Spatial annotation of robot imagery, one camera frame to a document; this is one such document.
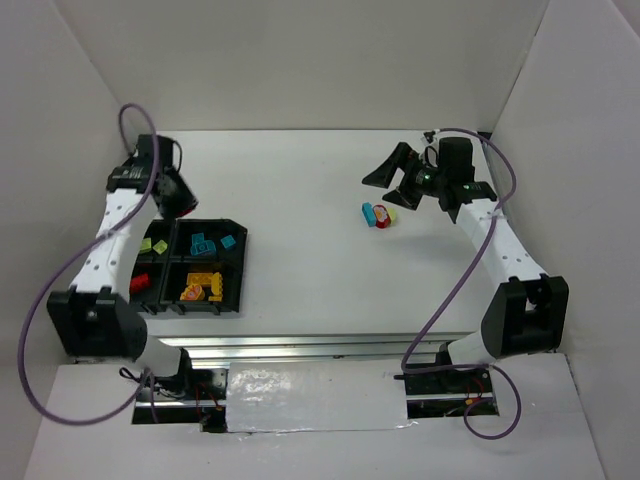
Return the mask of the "small lime lego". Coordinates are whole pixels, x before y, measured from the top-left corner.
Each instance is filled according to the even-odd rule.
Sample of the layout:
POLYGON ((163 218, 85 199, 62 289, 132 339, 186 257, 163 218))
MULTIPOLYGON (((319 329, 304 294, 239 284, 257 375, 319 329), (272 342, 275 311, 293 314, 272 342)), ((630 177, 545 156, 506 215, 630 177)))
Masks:
POLYGON ((152 246, 152 250, 157 255, 162 255, 168 249, 168 244, 164 240, 159 240, 152 246))

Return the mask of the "small blue lego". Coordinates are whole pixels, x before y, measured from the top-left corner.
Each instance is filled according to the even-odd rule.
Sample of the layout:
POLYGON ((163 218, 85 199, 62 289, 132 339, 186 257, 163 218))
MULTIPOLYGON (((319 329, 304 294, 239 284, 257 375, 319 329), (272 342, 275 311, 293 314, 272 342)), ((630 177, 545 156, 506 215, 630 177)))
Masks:
POLYGON ((233 235, 226 235, 220 239, 220 244, 225 251, 232 251, 237 248, 238 242, 233 235))

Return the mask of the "black compartment tray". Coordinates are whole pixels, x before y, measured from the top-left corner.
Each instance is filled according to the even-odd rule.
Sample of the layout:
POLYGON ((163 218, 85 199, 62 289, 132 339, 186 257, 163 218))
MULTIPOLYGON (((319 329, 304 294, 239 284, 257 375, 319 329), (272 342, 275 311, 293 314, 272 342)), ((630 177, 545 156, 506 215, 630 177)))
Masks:
POLYGON ((138 254, 133 276, 148 273, 151 287, 137 294, 130 294, 130 303, 138 312, 156 315, 173 311, 179 315, 210 313, 213 315, 237 314, 240 312, 242 282, 248 230, 230 219, 182 219, 154 220, 147 228, 143 239, 150 237, 152 246, 159 240, 168 244, 168 249, 157 255, 153 250, 138 254), (213 240, 217 248, 214 256, 192 256, 191 236, 202 232, 213 240), (237 248, 225 251, 220 239, 233 235, 237 248), (183 302, 181 293, 185 290, 189 272, 220 272, 223 277, 223 300, 210 302, 210 287, 203 287, 202 301, 183 302))

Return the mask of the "yellow lego brick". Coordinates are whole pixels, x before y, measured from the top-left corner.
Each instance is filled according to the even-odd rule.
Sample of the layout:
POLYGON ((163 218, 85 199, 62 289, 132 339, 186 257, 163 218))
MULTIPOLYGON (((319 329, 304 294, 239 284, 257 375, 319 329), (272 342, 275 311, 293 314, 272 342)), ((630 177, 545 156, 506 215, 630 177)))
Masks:
POLYGON ((221 302, 223 300, 224 286, 223 277, 220 272, 216 272, 210 279, 211 294, 208 297, 210 302, 221 302))

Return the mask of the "orange printed lego brick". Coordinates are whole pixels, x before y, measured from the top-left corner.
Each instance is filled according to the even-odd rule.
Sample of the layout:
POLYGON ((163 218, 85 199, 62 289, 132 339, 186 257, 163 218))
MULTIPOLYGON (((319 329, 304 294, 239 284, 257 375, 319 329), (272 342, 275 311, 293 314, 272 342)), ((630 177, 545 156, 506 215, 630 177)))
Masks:
POLYGON ((189 284, 180 295, 183 302, 202 301, 205 298, 205 291, 201 284, 189 284))

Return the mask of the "orange L-shaped lego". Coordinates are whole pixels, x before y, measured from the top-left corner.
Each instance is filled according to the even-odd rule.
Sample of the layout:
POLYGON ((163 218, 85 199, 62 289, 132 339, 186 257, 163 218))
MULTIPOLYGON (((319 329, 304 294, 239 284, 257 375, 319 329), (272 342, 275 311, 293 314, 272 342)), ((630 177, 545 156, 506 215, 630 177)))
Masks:
POLYGON ((186 278, 187 285, 200 285, 210 287, 213 274, 207 272, 189 272, 186 278))

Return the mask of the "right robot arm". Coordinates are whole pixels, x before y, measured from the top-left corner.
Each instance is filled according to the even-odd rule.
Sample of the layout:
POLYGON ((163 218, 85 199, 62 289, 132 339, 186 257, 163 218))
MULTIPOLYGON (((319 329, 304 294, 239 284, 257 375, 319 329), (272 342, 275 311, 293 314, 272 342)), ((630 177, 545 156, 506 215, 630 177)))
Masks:
POLYGON ((384 201, 409 210, 416 210, 425 197, 437 199, 476 250, 427 324, 435 324, 478 265, 484 266, 495 288, 478 329, 443 345, 433 368, 472 369, 556 349, 562 340, 569 287, 563 277, 549 275, 533 259, 509 224, 504 207, 514 193, 498 196, 489 182, 476 179, 475 157, 495 144, 461 128, 428 131, 423 137, 424 151, 400 142, 362 182, 386 189, 384 201))

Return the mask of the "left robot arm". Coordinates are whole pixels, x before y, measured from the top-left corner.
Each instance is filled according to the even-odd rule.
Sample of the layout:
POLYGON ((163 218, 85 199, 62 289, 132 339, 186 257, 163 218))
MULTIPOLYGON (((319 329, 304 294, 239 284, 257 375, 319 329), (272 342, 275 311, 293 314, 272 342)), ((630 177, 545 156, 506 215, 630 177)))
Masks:
POLYGON ((173 221, 198 201, 174 165, 182 150, 165 136, 141 135, 133 155, 107 180, 98 245, 65 291, 53 291, 47 311, 65 352, 76 358, 120 359, 150 369, 161 388, 182 393, 193 367, 183 348, 149 334, 131 306, 130 283, 144 234, 155 217, 173 221))

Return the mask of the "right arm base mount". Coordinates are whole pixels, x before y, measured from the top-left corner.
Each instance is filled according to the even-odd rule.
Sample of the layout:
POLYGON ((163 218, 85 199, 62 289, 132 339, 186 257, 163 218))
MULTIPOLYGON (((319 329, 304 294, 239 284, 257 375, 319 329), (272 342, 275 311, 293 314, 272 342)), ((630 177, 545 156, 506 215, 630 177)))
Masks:
POLYGON ((462 417, 474 405, 470 416, 496 416, 493 385, 486 369, 447 370, 432 374, 396 374, 404 387, 409 419, 462 417))

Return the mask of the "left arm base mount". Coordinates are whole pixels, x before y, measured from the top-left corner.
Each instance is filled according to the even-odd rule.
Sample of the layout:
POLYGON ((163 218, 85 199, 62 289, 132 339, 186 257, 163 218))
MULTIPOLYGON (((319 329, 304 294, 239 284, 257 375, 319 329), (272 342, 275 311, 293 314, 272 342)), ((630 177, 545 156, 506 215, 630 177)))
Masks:
POLYGON ((158 379, 137 395, 133 425, 187 424, 202 432, 226 433, 226 393, 229 370, 194 370, 193 382, 180 390, 166 388, 158 379))

